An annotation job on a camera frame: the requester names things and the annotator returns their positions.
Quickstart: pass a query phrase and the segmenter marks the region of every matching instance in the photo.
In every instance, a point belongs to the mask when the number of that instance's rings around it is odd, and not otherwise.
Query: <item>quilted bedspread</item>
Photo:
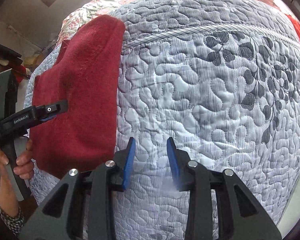
[[[207,168],[233,169],[277,223],[300,174],[300,43],[288,18],[256,0],[136,0],[111,15],[126,25],[115,150],[137,143],[131,186],[114,194],[117,238],[183,238],[189,193],[173,186],[170,136]],[[59,49],[31,76],[25,107]],[[35,170],[38,202],[57,181]]]

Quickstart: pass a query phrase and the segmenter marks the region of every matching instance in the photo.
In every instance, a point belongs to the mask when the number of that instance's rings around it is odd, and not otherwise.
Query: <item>black and white checkered shirt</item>
[[[0,218],[6,224],[6,226],[13,232],[15,236],[18,236],[21,228],[25,223],[25,218],[21,212],[20,207],[19,207],[18,215],[16,217],[10,217],[0,207]]]

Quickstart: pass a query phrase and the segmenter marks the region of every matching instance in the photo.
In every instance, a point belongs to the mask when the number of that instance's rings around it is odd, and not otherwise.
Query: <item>metal bolt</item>
[[[189,161],[188,166],[191,168],[195,168],[196,166],[198,166],[198,163],[196,161]]]
[[[69,175],[70,176],[75,176],[77,174],[78,174],[78,170],[77,169],[71,169],[71,170],[69,170]]]
[[[233,170],[231,170],[231,169],[226,169],[225,170],[225,174],[227,175],[227,176],[232,176],[233,174],[234,174],[234,172],[233,172]]]
[[[115,162],[113,160],[106,161],[106,166],[113,167],[113,166],[115,166]]]

